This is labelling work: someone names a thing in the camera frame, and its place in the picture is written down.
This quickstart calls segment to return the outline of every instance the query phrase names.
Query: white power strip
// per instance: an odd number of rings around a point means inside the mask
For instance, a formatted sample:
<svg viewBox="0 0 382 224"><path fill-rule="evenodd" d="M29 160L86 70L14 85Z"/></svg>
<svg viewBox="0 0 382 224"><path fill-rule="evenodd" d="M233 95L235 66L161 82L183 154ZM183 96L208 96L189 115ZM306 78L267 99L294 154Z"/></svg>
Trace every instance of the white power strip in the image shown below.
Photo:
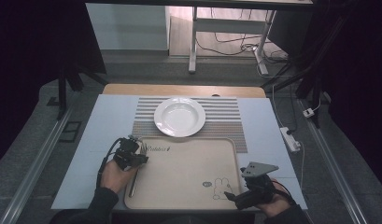
<svg viewBox="0 0 382 224"><path fill-rule="evenodd" d="M283 135L284 141L286 142L287 146L289 147L291 152L297 152L301 150L301 144L293 138L292 134L287 134L287 131L289 129L287 127L280 128L281 135Z"/></svg>

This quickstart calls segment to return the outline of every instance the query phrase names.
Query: white wall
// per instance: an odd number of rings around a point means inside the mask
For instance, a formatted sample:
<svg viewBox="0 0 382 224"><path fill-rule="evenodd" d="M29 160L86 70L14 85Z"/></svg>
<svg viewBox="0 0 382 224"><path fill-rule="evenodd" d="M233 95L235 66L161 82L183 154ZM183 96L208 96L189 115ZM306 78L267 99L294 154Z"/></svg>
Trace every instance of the white wall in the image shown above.
<svg viewBox="0 0 382 224"><path fill-rule="evenodd" d="M86 4L100 49L168 50L169 9Z"/></svg>

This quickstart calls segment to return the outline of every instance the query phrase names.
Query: metal rail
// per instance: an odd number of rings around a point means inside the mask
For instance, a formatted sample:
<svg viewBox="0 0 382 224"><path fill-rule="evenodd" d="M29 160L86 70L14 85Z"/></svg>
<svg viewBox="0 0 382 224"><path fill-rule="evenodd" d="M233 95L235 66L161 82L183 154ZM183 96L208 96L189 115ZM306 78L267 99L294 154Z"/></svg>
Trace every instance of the metal rail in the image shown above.
<svg viewBox="0 0 382 224"><path fill-rule="evenodd" d="M24 179L20 183L18 189L16 190L15 195L7 207L7 210L2 215L0 224L11 224L16 223L23 207L27 203L28 198L30 197L36 181L40 177L45 165L50 157L51 151L54 149L59 136L68 121L69 117L74 110L74 103L77 101L80 93L74 92L71 97L70 106L62 116L60 120L56 122L53 129L51 130L48 138L43 143L42 147L39 149L38 154L35 157L35 160L31 164L30 169L25 175Z"/></svg>
<svg viewBox="0 0 382 224"><path fill-rule="evenodd" d="M301 100L298 100L298 104L302 111L307 109ZM330 171L331 176L333 178L333 182L335 183L339 193L344 199L344 203L347 207L351 218L353 219L353 222L357 224L368 223L364 213L362 212L359 202L354 196L353 190L347 183L342 173L342 170L336 162L336 159L332 154L331 149L328 146L327 141L325 140L321 130L317 129L313 121L310 119L307 120L307 125L309 127L310 132L313 134L313 137L316 140L316 143L318 145L323 159L325 160L325 163L327 164L328 170Z"/></svg>

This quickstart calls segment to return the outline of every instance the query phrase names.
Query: cable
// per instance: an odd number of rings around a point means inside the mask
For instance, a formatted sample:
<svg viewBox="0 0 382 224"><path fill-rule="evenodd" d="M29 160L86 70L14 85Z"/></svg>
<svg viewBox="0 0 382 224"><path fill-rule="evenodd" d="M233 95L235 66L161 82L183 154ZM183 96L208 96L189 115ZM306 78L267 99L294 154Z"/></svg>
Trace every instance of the cable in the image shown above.
<svg viewBox="0 0 382 224"><path fill-rule="evenodd" d="M118 144L118 142L120 142L122 140L122 138L118 138L111 146L111 148L109 149L109 151L107 152L106 156L103 158L103 161L101 162L101 166L100 166L100 169L98 170L98 173L97 173L97 181L95 183L96 187L99 188L100 187L100 183L101 183L101 176L103 174L103 171L104 171L104 168L106 167L106 162L108 161L108 157L109 155L113 154L111 153L112 149L114 148L114 146L116 144Z"/></svg>
<svg viewBox="0 0 382 224"><path fill-rule="evenodd" d="M279 186L283 187L283 189L289 194L289 196L292 197L292 195L290 194L290 191L281 183L275 181L275 180L272 180L273 183L277 183Z"/></svg>
<svg viewBox="0 0 382 224"><path fill-rule="evenodd" d="M278 113L277 113L276 102L275 102L275 85L273 85L273 87L272 87L272 101L273 101L273 107L275 108L277 120L280 123L281 127L284 127L284 125L283 125L283 123L281 123L280 117L278 116Z"/></svg>
<svg viewBox="0 0 382 224"><path fill-rule="evenodd" d="M284 50L282 50L282 49L278 49L278 50L275 50L275 51L270 52L270 57L273 58L272 55L273 55L274 53L277 53L277 52L280 52L280 51L284 51Z"/></svg>
<svg viewBox="0 0 382 224"><path fill-rule="evenodd" d="M287 63L289 60L286 59L286 58L280 58L280 59L275 59L273 57L268 57L266 56L266 52L263 50L263 58L266 59L267 62L269 63Z"/></svg>
<svg viewBox="0 0 382 224"><path fill-rule="evenodd" d="M249 11L248 20L251 19L251 13L252 13L252 9ZM244 34L244 36L243 36L243 40L241 41L241 44L240 44L240 49L243 49L243 44L244 44L244 40L246 38L246 35L247 34Z"/></svg>
<svg viewBox="0 0 382 224"><path fill-rule="evenodd" d="M318 106L313 109L313 111L317 110L321 106L321 98L318 99Z"/></svg>
<svg viewBox="0 0 382 224"><path fill-rule="evenodd" d="M218 53L218 54L227 55L227 56L241 54L241 53L243 53L243 52L245 51L245 50L241 50L241 51L236 52L236 53L223 53L223 52L220 52L220 51L217 51L217 50L214 50L214 49L207 49L207 48L202 47L202 46L199 44L199 41L197 40L197 38L196 38L196 43L197 43L197 45L198 45L201 49L204 49L204 50L210 50L210 51L216 52L216 53Z"/></svg>
<svg viewBox="0 0 382 224"><path fill-rule="evenodd" d="M260 68L260 63L262 63L262 61L257 63L257 72L258 72L258 75L260 75L260 77L266 77L266 78L292 77L292 76L281 76L281 73L286 72L290 68L290 62L284 64L284 66L282 66L280 68L280 70L275 75L273 75L273 76L264 76L261 73L261 70L259 69Z"/></svg>
<svg viewBox="0 0 382 224"><path fill-rule="evenodd" d="M298 129L298 122L297 122L297 119L296 119L296 116L295 116L295 107L293 106L292 84L290 84L290 105L292 107L292 115L293 115L293 120L295 122L295 128L292 129L292 130L289 130L289 132L293 133L293 132L296 132L296 130Z"/></svg>
<svg viewBox="0 0 382 224"><path fill-rule="evenodd" d="M251 51L253 52L256 47L258 47L258 45L244 44L241 46L241 49L243 49L244 51L247 51L247 52L251 52Z"/></svg>
<svg viewBox="0 0 382 224"><path fill-rule="evenodd" d="M229 42L234 42L234 41L243 40L243 39L252 39L252 38L259 38L259 37L261 37L260 35L253 35L253 36L248 36L248 37L240 37L240 38L237 38L237 39L218 40L217 33L214 33L214 35L216 37L217 42L220 42L220 43L229 43Z"/></svg>
<svg viewBox="0 0 382 224"><path fill-rule="evenodd" d="M240 12L240 17L239 17L238 20L240 20L240 19L243 17L243 11L244 11L244 9L242 8L242 9L241 9L241 12Z"/></svg>
<svg viewBox="0 0 382 224"><path fill-rule="evenodd" d="M238 20L240 20L242 18L243 10L244 9L242 9L241 14L240 14L240 18ZM211 14L211 19L214 19L215 18L215 12L214 12L214 8L213 7L210 8L210 14ZM244 38L245 38L245 36L244 36L242 38L237 38L237 39L232 39L232 40L222 40L221 41L221 40L218 40L217 33L214 33L214 36L216 37L217 42L220 42L220 43L228 43L228 42L233 42L233 41L237 41L237 40L243 40L244 41Z"/></svg>

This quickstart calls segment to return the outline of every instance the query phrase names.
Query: table leg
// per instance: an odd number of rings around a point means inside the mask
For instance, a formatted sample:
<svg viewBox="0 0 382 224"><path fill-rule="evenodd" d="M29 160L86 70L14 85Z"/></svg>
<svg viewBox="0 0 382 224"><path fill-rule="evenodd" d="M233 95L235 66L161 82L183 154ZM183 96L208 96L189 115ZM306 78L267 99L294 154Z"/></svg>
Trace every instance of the table leg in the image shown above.
<svg viewBox="0 0 382 224"><path fill-rule="evenodd" d="M197 7L193 8L193 20L191 28L191 54L190 54L190 67L189 73L196 72L196 26L197 26Z"/></svg>
<svg viewBox="0 0 382 224"><path fill-rule="evenodd" d="M268 71L266 69L266 65L264 63L264 60L263 60L263 53L262 53L262 51L263 51L263 45L264 45L264 43L266 41L266 37L269 34L270 26L272 25L272 21L273 21L273 17L275 16L275 13L276 13L275 10L268 11L267 21L266 21L266 24L265 24L265 26L263 28L263 33L262 33L262 36L261 36L260 45L257 48L254 49L254 55L255 55L255 58L257 59L258 66L260 68L262 76L269 75L269 73L268 73Z"/></svg>

